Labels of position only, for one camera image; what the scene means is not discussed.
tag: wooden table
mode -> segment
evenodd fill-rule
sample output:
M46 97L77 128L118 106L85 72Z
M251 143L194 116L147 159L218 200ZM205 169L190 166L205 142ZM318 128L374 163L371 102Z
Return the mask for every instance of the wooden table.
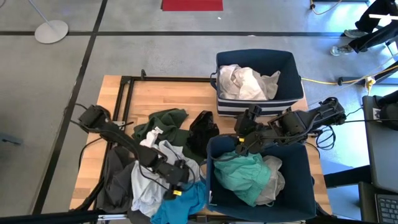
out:
M97 104L103 106L111 113L114 111L120 80L121 76L104 76L99 93ZM124 109L126 93L127 87L124 89L124 99L122 99L120 109L121 114ZM188 118L182 124L182 129L189 129L189 125L199 113L203 110L208 110L213 112L215 123L218 125L221 134L234 132L233 128L236 120L217 115L215 90L209 83L135 81L127 120L128 122L134 121L134 124L126 128L126 133L132 134L134 126L148 122L148 116L151 113L171 108L185 109L189 114ZM308 110L306 99L304 98L296 102L292 109ZM266 123L270 118L258 118L257 121ZM89 134L87 142L96 138L98 138L97 134ZM313 139L308 139L308 141L315 144ZM100 140L86 148L76 180L75 190L73 191L70 208L79 206L98 183L104 161L105 147L106 141ZM326 212L331 213L319 154L312 146L307 146L307 151L311 174L315 179L315 200ZM219 213L208 210L200 213L220 215Z

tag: person's shoe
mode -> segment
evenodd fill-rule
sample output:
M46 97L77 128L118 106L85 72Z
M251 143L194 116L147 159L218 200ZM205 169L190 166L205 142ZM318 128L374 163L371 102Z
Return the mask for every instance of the person's shoe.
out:
M337 47L337 46L333 46L330 49L330 53L334 56L339 56L339 55L343 55L343 54L349 54L354 52L354 49L352 47L350 47L349 45L344 45L341 47Z
M344 35L346 35L349 38L359 38L359 37L365 36L366 34L368 34L368 33L360 31L358 29L344 30Z

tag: yellow tag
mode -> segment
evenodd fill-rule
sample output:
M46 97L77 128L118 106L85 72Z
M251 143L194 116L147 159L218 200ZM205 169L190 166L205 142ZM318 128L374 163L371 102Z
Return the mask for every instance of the yellow tag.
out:
M179 191L179 190L174 190L174 191L173 191L173 194L174 194L174 195L181 196L182 192Z

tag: concrete floor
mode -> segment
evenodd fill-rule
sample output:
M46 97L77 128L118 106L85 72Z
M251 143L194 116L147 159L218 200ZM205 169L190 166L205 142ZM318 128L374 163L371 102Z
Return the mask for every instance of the concrete floor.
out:
M48 19L65 21L71 31L92 31L102 0L35 2ZM367 8L365 3L341 3L331 12L316 16L308 10L309 1L253 0L248 4L224 0L223 12L162 12L160 2L108 1L99 30L342 32L353 28ZM317 4L317 10L330 6ZM41 23L27 1L7 1L0 8L0 31L33 31ZM23 146L0 142L0 217L30 212L89 38L68 36L59 43L42 45L33 36L0 35L0 131L24 139ZM96 103L103 75L138 75L144 68L150 76L207 77L215 70L216 53L225 50L291 51L302 77L327 82L340 76L367 75L391 56L383 45L364 54L329 54L332 45L348 42L346 37L101 36L96 39L77 102ZM309 104L341 88L303 84ZM395 89L376 86L372 94L384 95ZM360 86L351 86L336 96L350 112L360 107L365 94ZM76 109L73 117L80 112ZM349 118L362 117L358 112ZM322 159L351 167L368 164L366 136L364 131L357 131L363 128L361 123L335 127L336 146L322 151ZM44 212L68 209L78 155L85 143L86 134L70 126Z

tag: navy blue bin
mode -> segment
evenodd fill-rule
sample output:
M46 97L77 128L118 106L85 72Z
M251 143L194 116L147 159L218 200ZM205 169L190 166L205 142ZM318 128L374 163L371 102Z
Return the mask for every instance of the navy blue bin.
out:
M257 104L262 108L261 116L273 116L286 110L299 99L304 97L301 78L291 52L269 49L247 49L220 52L216 56L216 72L210 77L220 75L223 65L238 64L240 67L250 67L261 75L271 76L280 71L278 90L273 100L249 101L229 100L220 97L220 86L214 80L211 85L217 91L217 112L220 116L236 116L249 108L250 104Z
M213 157L220 157L222 153L235 149L234 141L228 136L211 138L207 147L208 153ZM299 143L284 147L274 146L268 148L262 155L276 156L282 160L279 171L285 178L285 188L277 196L274 206L250 207L234 192L223 188L214 175L213 160L208 156L206 174L208 209L252 222L293 222L315 217L316 202L305 146Z

